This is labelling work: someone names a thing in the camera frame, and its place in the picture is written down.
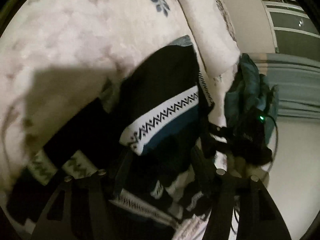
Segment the screw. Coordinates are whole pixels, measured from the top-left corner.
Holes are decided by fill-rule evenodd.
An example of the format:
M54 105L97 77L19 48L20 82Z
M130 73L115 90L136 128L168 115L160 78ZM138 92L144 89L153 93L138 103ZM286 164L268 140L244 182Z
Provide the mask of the screw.
M219 175L224 175L226 173L226 171L224 169L217 169L216 173Z
M255 182L259 181L259 177L257 175L252 175L250 178Z
M72 180L72 177L71 176L66 176L65 178L64 178L64 181L65 182L69 182L69 181L71 181Z
M98 171L99 176L105 175L106 173L107 171L104 169Z

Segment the white comforter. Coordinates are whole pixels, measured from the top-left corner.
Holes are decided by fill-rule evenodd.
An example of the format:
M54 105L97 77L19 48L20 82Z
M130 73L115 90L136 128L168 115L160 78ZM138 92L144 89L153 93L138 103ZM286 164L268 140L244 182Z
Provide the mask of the white comforter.
M224 94L235 67L208 79L177 0L28 0L0 39L0 189L10 190L29 158L107 79L111 109L121 81L184 35L216 103L209 119L225 125ZM217 166L225 167L222 155Z

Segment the zigzag pattern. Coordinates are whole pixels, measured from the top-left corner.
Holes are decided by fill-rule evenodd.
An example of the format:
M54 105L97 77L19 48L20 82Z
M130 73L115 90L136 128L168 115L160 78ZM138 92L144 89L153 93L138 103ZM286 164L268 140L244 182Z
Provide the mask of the zigzag pattern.
M146 136L146 134L149 133L149 131L152 130L152 128L155 128L156 125L159 125L159 122L162 122L162 120L165 120L166 117L171 115L172 113L175 113L176 111L179 111L181 108L183 108L186 105L189 105L191 102L198 99L198 92L193 93L192 95L182 99L180 102L174 103L172 106L167 107L167 109L164 109L162 112L157 114L157 116L153 117L153 119L150 119L149 122L146 122L145 125L142 125L142 127L139 128L139 132L135 131L134 136L131 137L131 140L133 140L129 145L138 143L142 136Z
M210 104L212 105L214 103L214 101L213 101L213 99L212 99L212 97L211 97L211 95L209 93L208 86L207 86L207 84L206 84L201 72L199 72L198 77L199 77L199 81L201 82L202 87L205 90L205 93L207 94L207 98L209 99Z

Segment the teal fabric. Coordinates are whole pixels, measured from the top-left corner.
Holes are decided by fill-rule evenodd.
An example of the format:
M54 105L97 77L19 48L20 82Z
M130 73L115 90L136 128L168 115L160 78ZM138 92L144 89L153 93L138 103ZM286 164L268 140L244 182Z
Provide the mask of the teal fabric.
M320 62L285 54L250 54L279 87L279 116L320 119Z
M278 101L277 87L270 90L268 78L259 73L248 54L242 54L235 80L225 96L224 112L227 127L234 127L242 115L253 106L276 119ZM273 128L273 121L267 118L265 123L266 143L270 140Z

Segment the white wall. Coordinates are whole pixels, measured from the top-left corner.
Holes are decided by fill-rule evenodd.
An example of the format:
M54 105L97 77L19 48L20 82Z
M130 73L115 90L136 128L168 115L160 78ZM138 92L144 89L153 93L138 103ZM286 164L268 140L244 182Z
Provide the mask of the white wall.
M230 13L241 52L274 53L268 17L262 0L223 0Z
M279 147L268 191L292 240L299 240L320 209L320 123L279 118L277 124Z

